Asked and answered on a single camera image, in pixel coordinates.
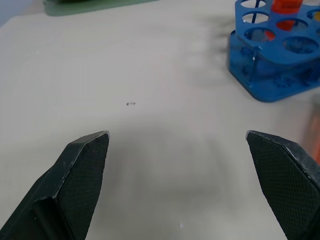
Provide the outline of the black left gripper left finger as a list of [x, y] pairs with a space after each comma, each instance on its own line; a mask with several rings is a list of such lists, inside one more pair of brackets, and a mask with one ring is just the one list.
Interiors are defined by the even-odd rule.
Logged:
[[100, 196], [110, 135], [70, 142], [0, 229], [0, 240], [85, 240]]

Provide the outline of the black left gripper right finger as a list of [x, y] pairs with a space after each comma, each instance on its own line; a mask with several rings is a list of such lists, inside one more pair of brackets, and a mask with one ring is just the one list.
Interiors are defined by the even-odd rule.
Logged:
[[298, 143], [246, 133], [256, 174], [287, 240], [320, 240], [320, 164]]

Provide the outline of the blue test tube rack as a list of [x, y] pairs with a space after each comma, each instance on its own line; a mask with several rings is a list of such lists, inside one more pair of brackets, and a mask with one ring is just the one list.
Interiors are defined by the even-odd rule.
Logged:
[[[271, 13], [273, 0], [254, 7], [235, 2], [235, 30], [228, 39], [228, 70], [256, 100], [276, 102], [320, 87], [320, 21], [317, 5], [302, 4], [297, 14]], [[277, 23], [293, 20], [291, 31]]]

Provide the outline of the orange-capped test tube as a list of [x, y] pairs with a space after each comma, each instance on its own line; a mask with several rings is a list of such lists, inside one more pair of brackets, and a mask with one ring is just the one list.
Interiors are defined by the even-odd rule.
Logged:
[[[271, 13], [276, 15], [294, 15], [297, 14], [301, 8], [304, 0], [272, 0]], [[284, 31], [291, 31], [294, 26], [293, 20], [282, 20], [276, 26]]]

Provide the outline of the green mat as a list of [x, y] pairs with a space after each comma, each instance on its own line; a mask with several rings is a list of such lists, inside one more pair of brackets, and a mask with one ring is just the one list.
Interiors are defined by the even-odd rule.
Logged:
[[158, 0], [42, 0], [48, 16], [61, 17], [119, 8]]

